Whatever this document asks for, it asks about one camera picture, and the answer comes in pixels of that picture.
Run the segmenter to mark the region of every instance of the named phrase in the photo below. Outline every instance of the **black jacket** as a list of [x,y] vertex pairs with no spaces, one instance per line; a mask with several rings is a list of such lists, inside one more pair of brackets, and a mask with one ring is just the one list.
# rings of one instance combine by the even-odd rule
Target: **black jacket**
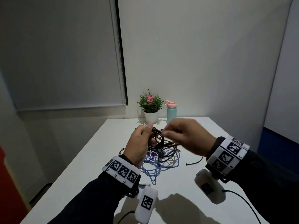
[[[213,147],[218,147],[221,142],[217,140]],[[295,173],[248,151],[230,172],[229,179],[239,184],[256,210],[270,224],[297,222],[299,177]],[[49,224],[113,223],[118,202],[126,193],[123,184],[103,172]]]

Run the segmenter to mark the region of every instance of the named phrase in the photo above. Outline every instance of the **table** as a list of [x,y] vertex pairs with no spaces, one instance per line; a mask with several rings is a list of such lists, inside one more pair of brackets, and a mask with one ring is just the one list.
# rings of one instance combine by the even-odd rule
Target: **table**
[[[228,136],[228,134],[208,117],[193,117],[213,136]],[[102,172],[102,167],[121,148],[126,146],[134,129],[144,124],[142,119],[108,119],[84,146],[64,172],[58,177],[50,189],[33,207],[21,224],[43,224],[54,218],[65,205],[76,196],[83,187]],[[158,129],[166,126],[166,119],[159,118],[154,125]],[[151,223],[167,224],[232,224],[258,223],[249,206],[238,196],[227,192],[226,200],[218,205],[210,202],[204,193],[194,183],[195,174],[204,168],[206,160],[199,164],[185,166],[200,160],[181,146],[180,166],[172,168],[157,177],[157,184],[152,185],[158,190],[158,198],[153,210]],[[149,177],[141,174],[141,183],[151,183]],[[224,184],[225,189],[239,193],[247,201],[244,191],[234,182]],[[128,211],[134,210],[138,201],[125,197],[119,202],[115,211],[114,223]],[[262,223],[268,223],[259,214]],[[137,223],[134,215],[129,214],[121,224]]]

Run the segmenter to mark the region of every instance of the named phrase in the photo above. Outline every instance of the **white flower pot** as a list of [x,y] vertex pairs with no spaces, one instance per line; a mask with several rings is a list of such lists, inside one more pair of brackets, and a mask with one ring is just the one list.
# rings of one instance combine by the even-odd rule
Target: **white flower pot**
[[147,123],[155,123],[158,118],[158,112],[155,113],[146,113],[145,114],[145,119],[147,120]]

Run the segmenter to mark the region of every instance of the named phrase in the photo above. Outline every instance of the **potted plant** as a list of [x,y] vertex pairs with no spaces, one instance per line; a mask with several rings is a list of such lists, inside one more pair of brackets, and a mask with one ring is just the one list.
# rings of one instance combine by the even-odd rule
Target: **potted plant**
[[151,91],[148,90],[148,94],[143,92],[143,95],[140,95],[140,101],[138,101],[137,104],[144,110],[147,122],[155,123],[158,117],[158,111],[162,109],[163,102],[164,100],[159,98],[158,94],[154,96],[151,94]]

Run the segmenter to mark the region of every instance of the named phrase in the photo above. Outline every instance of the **fingernail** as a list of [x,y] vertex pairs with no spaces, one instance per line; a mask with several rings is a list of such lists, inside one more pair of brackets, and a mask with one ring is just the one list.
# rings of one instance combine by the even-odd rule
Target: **fingernail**
[[154,124],[152,124],[152,123],[148,123],[148,124],[147,124],[147,127],[148,127],[148,128],[153,128],[153,126],[154,126]]

